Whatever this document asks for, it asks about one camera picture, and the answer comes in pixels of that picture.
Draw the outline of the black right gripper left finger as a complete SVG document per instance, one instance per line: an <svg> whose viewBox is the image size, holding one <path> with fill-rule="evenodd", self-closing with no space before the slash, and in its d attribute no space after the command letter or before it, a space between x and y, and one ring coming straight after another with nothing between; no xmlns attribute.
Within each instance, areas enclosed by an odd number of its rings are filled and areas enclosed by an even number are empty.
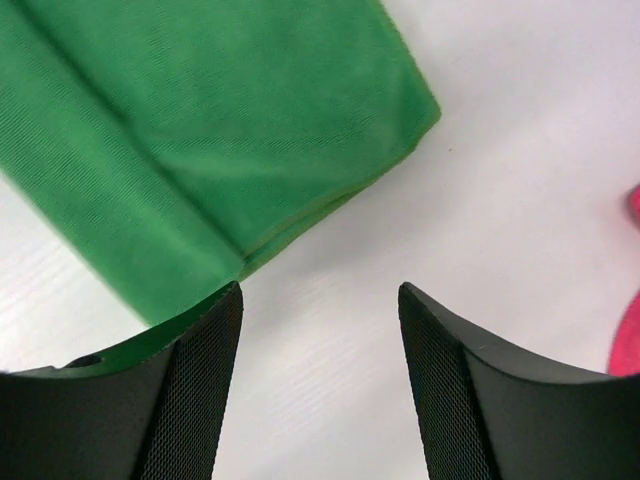
<svg viewBox="0 0 640 480"><path fill-rule="evenodd" d="M229 283L71 363L1 377L5 479L208 479L243 317Z"/></svg>

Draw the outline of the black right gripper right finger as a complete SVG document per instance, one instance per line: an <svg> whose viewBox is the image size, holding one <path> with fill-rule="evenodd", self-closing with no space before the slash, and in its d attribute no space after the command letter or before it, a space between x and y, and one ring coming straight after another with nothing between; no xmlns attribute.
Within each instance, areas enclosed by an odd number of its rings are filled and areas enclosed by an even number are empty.
<svg viewBox="0 0 640 480"><path fill-rule="evenodd" d="M638 477L637 376L535 354L411 283L398 314L430 478Z"/></svg>

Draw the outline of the green microfiber towel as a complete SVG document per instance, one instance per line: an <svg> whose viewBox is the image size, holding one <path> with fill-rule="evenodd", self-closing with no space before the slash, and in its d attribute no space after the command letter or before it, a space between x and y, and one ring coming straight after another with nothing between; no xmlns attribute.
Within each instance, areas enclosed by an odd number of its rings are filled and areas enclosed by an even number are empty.
<svg viewBox="0 0 640 480"><path fill-rule="evenodd" d="M157 325L402 162L441 110L379 1L5 1L1 367Z"/></svg>

